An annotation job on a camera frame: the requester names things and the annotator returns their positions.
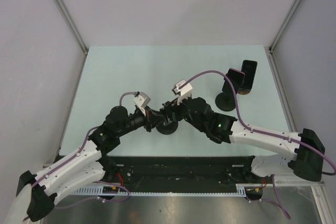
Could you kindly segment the black stand with ball joint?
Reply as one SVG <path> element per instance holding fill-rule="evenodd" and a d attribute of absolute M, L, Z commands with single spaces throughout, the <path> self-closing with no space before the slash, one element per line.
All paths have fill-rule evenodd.
<path fill-rule="evenodd" d="M 162 122 L 156 126 L 156 130 L 163 135 L 171 135 L 177 130 L 178 124 L 178 122 L 171 122 L 169 124 Z"/>

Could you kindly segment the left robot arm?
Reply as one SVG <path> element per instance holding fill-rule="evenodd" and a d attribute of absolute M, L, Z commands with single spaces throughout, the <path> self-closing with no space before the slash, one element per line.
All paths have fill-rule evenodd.
<path fill-rule="evenodd" d="M 39 221 L 73 191 L 101 179 L 112 181 L 116 165 L 107 154 L 120 144 L 120 138 L 141 127 L 149 132 L 164 119 L 162 112 L 148 106 L 136 108 L 134 113 L 128 113 L 123 106 L 112 108 L 104 122 L 90 129 L 72 153 L 34 174 L 21 174 L 17 193 L 26 185 L 32 188 L 24 219 Z"/>

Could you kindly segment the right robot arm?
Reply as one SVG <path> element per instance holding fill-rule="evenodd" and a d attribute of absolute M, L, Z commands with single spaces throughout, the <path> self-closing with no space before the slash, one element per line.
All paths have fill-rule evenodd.
<path fill-rule="evenodd" d="M 217 144 L 246 144 L 273 152 L 269 157 L 255 156 L 242 169 L 243 179 L 249 183 L 260 177 L 286 173 L 311 182 L 322 178 L 325 147 L 313 130 L 277 132 L 244 125 L 235 117 L 214 112 L 202 98 L 167 102 L 160 111 L 165 118 L 156 129 L 161 134 L 174 133 L 179 121 L 185 120 Z"/>

